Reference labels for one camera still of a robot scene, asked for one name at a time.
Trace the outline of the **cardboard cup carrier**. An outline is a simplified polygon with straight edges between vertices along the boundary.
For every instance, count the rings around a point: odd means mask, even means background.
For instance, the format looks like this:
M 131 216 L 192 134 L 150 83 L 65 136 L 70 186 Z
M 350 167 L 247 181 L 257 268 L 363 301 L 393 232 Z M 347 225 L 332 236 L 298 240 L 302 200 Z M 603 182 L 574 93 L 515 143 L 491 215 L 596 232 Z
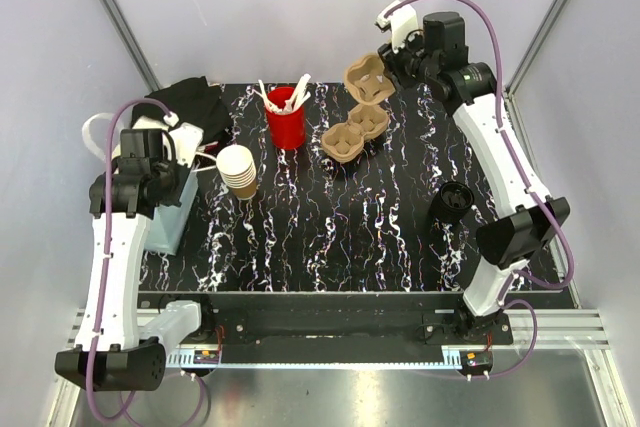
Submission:
M 380 104 L 396 92 L 376 53 L 366 54 L 352 63 L 345 70 L 344 85 L 354 100 L 362 105 Z

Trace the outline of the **brown paper cup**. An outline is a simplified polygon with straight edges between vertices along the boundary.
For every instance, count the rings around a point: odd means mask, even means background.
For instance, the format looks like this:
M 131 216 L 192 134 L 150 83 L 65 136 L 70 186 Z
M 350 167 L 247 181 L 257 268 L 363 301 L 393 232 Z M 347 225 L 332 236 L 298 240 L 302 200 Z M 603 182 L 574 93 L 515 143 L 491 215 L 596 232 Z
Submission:
M 221 174 L 239 176 L 255 167 L 251 151 L 242 145 L 229 145 L 216 157 L 216 166 Z

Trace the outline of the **light blue paper bag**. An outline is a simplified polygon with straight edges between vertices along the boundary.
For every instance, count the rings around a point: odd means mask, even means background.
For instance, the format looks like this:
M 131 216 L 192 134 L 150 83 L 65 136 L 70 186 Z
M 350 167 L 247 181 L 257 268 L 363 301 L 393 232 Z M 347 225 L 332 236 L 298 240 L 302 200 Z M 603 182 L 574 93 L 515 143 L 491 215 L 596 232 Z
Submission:
M 194 166 L 194 163 L 191 168 L 179 164 L 178 166 L 185 168 L 180 172 L 180 182 L 183 184 L 179 197 L 181 205 L 159 205 L 155 209 L 149 236 L 144 245 L 144 248 L 149 252 L 169 255 L 176 254 L 188 215 L 195 200 L 198 188 L 197 168 Z

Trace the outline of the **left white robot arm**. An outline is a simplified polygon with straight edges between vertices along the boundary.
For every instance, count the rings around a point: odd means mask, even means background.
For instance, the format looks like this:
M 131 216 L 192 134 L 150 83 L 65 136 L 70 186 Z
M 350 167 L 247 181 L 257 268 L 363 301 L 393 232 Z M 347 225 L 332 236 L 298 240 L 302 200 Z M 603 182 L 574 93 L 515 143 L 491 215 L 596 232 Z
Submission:
M 162 206 L 189 211 L 183 193 L 202 137 L 191 124 L 124 129 L 118 156 L 90 187 L 94 257 L 87 305 L 72 348 L 57 353 L 54 365 L 85 390 L 153 391 L 183 340 L 203 343 L 215 333 L 216 319 L 196 301 L 172 301 L 144 326 L 137 315 L 154 216 Z

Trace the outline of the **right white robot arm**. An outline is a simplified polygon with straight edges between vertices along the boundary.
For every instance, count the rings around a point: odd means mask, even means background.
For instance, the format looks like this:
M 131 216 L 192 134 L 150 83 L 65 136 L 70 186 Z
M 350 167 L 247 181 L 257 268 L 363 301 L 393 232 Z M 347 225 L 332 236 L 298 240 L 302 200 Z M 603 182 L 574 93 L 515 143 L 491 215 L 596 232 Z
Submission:
M 376 24 L 391 34 L 378 50 L 386 77 L 398 88 L 428 86 L 472 147 L 494 198 L 498 218 L 476 232 L 480 261 L 453 321 L 460 340 L 476 343 L 504 310 L 516 276 L 555 237 L 570 207 L 550 194 L 524 158 L 491 68 L 468 59 L 458 13 L 419 19 L 412 7 L 395 7 Z

